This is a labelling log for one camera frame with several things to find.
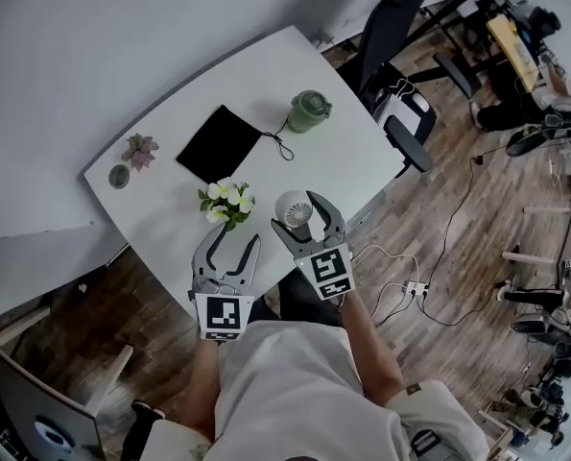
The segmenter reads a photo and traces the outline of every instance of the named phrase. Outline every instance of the gray panel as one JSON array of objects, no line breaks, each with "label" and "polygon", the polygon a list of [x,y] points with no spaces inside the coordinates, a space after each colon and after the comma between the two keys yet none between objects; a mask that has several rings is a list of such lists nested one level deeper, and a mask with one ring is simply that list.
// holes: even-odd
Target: gray panel
[{"label": "gray panel", "polygon": [[[0,352],[0,398],[23,444],[39,461],[105,460],[95,418],[58,398],[38,380],[9,362]],[[36,419],[65,434],[74,449],[52,448],[37,433]]]}]

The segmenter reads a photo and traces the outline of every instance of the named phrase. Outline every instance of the desk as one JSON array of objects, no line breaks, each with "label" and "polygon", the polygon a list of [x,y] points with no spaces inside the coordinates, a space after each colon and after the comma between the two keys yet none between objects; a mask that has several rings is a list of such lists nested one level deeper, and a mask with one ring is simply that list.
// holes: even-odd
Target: desk
[{"label": "desk", "polygon": [[494,17],[487,25],[494,39],[496,39],[496,43],[521,79],[526,91],[532,92],[538,78],[538,68],[524,41],[513,30],[510,21],[504,14]]},{"label": "desk", "polygon": [[[195,306],[187,296],[191,258],[214,226],[199,211],[197,191],[205,183],[175,157],[219,105],[261,131],[276,132],[292,98],[306,89],[325,94],[334,105],[331,117],[308,133],[283,131],[285,145],[296,153],[291,162],[281,158],[271,138],[260,138],[232,177],[250,184],[256,208],[213,258],[218,268],[235,269],[246,244],[259,233],[253,289],[260,296],[294,268],[270,225],[276,199],[284,191],[316,191],[349,220],[392,180],[403,161],[351,89],[298,30],[290,27],[266,37],[185,85],[122,134],[85,173],[131,247],[194,318]],[[115,190],[108,172],[122,163],[126,138],[134,133],[152,135],[160,149],[151,167],[132,171],[127,186]],[[318,238],[321,218],[315,214],[311,222]]]}]

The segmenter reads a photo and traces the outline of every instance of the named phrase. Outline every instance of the power strip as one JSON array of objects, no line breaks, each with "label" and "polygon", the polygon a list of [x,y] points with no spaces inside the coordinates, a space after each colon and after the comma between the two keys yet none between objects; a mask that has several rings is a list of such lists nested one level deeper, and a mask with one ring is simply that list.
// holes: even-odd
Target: power strip
[{"label": "power strip", "polygon": [[419,283],[417,281],[410,281],[407,283],[407,294],[428,297],[428,289],[430,286],[427,283]]}]

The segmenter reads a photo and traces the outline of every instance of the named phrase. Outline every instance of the black office chair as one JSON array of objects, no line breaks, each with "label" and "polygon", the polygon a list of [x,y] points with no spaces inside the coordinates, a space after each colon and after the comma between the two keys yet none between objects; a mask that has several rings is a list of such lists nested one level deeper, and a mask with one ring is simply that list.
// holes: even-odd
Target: black office chair
[{"label": "black office chair", "polygon": [[[338,69],[370,113],[389,100],[390,92],[394,92],[390,85],[394,87],[398,81],[406,80],[389,60],[403,49],[423,1],[381,0],[366,23],[358,54]],[[422,144],[432,131],[437,115],[432,108],[423,111],[413,101],[413,94],[404,96],[402,102],[420,118],[416,132],[409,132],[396,116],[389,117],[384,130],[391,144],[405,157],[400,174],[411,164],[420,172],[427,171],[433,162]]]}]

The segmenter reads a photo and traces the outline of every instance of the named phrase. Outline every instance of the black pants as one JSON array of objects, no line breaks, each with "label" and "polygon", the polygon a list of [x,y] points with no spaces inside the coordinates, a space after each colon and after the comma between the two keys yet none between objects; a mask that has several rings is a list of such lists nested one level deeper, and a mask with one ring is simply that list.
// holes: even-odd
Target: black pants
[{"label": "black pants", "polygon": [[477,120],[489,132],[523,127],[527,123],[538,123],[545,118],[545,112],[536,105],[531,94],[522,94],[506,99],[498,106],[489,106],[479,111]]},{"label": "black pants", "polygon": [[[322,301],[313,285],[300,270],[294,270],[278,283],[281,302],[281,319],[283,321],[305,321],[329,327],[342,327],[341,313],[329,301]],[[264,298],[253,303],[250,310],[249,323],[254,321],[278,321],[278,316],[266,305]],[[140,459],[142,451],[149,440],[151,427],[161,417],[145,408],[134,408],[135,424],[131,426],[123,443],[121,461]]]},{"label": "black pants", "polygon": [[505,301],[541,305],[550,314],[562,307],[563,290],[535,290],[530,292],[505,292]]}]

